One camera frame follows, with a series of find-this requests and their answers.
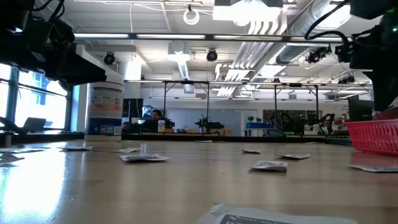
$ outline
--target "computer monitor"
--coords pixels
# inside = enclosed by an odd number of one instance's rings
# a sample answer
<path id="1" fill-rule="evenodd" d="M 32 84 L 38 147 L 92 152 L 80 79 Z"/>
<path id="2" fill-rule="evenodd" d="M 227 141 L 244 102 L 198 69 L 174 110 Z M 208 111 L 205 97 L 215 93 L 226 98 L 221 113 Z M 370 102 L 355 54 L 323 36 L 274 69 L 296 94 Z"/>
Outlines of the computer monitor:
<path id="1" fill-rule="evenodd" d="M 350 121 L 371 121 L 374 102 L 348 98 L 348 113 Z"/>

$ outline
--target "table surface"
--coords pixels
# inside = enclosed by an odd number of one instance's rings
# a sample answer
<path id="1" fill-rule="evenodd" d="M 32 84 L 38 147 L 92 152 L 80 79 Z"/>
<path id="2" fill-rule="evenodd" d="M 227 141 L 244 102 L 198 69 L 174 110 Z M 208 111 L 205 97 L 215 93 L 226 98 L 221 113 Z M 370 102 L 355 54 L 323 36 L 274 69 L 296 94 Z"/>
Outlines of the table surface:
<path id="1" fill-rule="evenodd" d="M 60 146 L 94 146 L 61 152 Z M 398 174 L 374 174 L 348 164 L 394 165 L 398 158 L 327 144 L 201 142 L 55 142 L 15 154 L 0 165 L 0 223 L 195 223 L 215 203 L 293 215 L 395 223 Z M 142 147 L 168 162 L 126 164 L 110 150 Z M 241 149 L 261 154 L 242 154 Z M 253 172 L 258 160 L 307 154 L 286 173 Z"/>

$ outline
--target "white paper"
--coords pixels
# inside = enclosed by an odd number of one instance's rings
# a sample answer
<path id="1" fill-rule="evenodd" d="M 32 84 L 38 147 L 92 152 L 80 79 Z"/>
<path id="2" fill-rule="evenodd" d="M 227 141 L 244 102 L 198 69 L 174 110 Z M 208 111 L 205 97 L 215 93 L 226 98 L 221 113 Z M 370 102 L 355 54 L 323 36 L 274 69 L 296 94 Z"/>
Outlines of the white paper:
<path id="1" fill-rule="evenodd" d="M 295 160 L 299 160 L 299 159 L 306 159 L 311 157 L 311 154 L 286 154 L 286 155 L 278 155 L 280 157 L 282 157 L 283 159 L 295 159 Z"/>
<path id="2" fill-rule="evenodd" d="M 11 155 L 10 153 L 6 152 L 3 155 L 0 156 L 0 164 L 5 164 L 9 162 L 15 162 L 19 160 L 23 160 L 25 158 L 18 158 L 16 156 Z"/>
<path id="3" fill-rule="evenodd" d="M 206 140 L 206 141 L 195 141 L 195 142 L 207 142 L 207 143 L 210 143 L 210 142 L 213 142 L 212 140 Z"/>
<path id="4" fill-rule="evenodd" d="M 63 150 L 67 151 L 85 151 L 85 150 L 92 150 L 93 146 L 63 146 L 61 147 Z"/>
<path id="5" fill-rule="evenodd" d="M 43 151 L 42 148 L 0 148 L 0 152 L 8 153 L 25 153 Z"/>
<path id="6" fill-rule="evenodd" d="M 196 224 L 358 224 L 340 217 L 308 217 L 268 212 L 256 208 L 215 205 Z"/>
<path id="7" fill-rule="evenodd" d="M 253 153 L 253 154 L 260 154 L 260 150 L 250 150 L 250 149 L 242 149 L 243 153 Z"/>
<path id="8" fill-rule="evenodd" d="M 287 171 L 287 167 L 289 163 L 281 162 L 281 161 L 257 161 L 253 166 L 252 169 L 257 170 L 274 170 L 274 171 Z"/>
<path id="9" fill-rule="evenodd" d="M 130 161 L 166 161 L 167 159 L 169 159 L 168 157 L 160 156 L 158 154 L 153 154 L 153 155 L 119 155 L 119 157 L 125 162 L 130 162 Z"/>
<path id="10" fill-rule="evenodd" d="M 140 151 L 140 150 L 141 150 L 141 148 L 138 148 L 138 147 L 130 147 L 130 148 L 127 148 L 127 149 L 117 149 L 117 150 L 113 150 L 113 151 L 111 151 L 111 152 L 131 153 L 131 152 L 138 152 L 138 151 Z"/>
<path id="11" fill-rule="evenodd" d="M 368 172 L 398 172 L 397 166 L 358 166 L 350 165 L 349 167 L 361 169 Z"/>

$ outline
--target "ceiling light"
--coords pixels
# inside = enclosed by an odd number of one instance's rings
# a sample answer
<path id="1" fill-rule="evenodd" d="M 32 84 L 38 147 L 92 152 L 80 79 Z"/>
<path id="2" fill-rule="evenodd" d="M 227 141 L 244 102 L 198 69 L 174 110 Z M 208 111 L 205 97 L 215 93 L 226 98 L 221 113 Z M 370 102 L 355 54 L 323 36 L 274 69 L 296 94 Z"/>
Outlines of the ceiling light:
<path id="1" fill-rule="evenodd" d="M 190 35 L 190 34 L 137 34 L 138 39 L 187 39 L 187 40 L 204 40 L 205 35 Z"/>
<path id="2" fill-rule="evenodd" d="M 243 82 L 209 82 L 209 84 L 240 85 L 243 84 Z"/>
<path id="3" fill-rule="evenodd" d="M 215 40 L 236 40 L 236 41 L 268 41 L 278 42 L 282 37 L 271 35 L 214 35 Z"/>
<path id="4" fill-rule="evenodd" d="M 261 0 L 242 0 L 232 6 L 215 6 L 213 20 L 234 21 L 238 26 L 245 26 L 250 21 L 273 22 L 281 10 L 280 7 L 268 7 Z"/>
<path id="5" fill-rule="evenodd" d="M 77 39 L 128 39 L 129 34 L 74 34 Z"/>
<path id="6" fill-rule="evenodd" d="M 124 82 L 134 82 L 134 83 L 163 83 L 160 80 L 125 80 Z"/>

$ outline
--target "label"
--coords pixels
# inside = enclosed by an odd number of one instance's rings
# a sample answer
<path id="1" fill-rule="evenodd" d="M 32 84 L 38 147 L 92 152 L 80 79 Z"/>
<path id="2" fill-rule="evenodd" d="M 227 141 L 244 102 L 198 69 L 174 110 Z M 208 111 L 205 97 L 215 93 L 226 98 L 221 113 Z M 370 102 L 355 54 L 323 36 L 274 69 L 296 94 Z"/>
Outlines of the label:
<path id="1" fill-rule="evenodd" d="M 123 92 L 114 88 L 90 88 L 87 135 L 120 136 Z"/>
<path id="2" fill-rule="evenodd" d="M 157 132 L 165 132 L 166 131 L 166 122 L 165 121 L 157 121 Z"/>
<path id="3" fill-rule="evenodd" d="M 86 134 L 119 136 L 121 135 L 121 120 L 111 118 L 90 118 L 87 121 Z"/>
<path id="4" fill-rule="evenodd" d="M 121 118 L 123 110 L 123 93 L 121 90 L 105 87 L 94 87 L 90 91 L 88 102 L 89 118 Z"/>

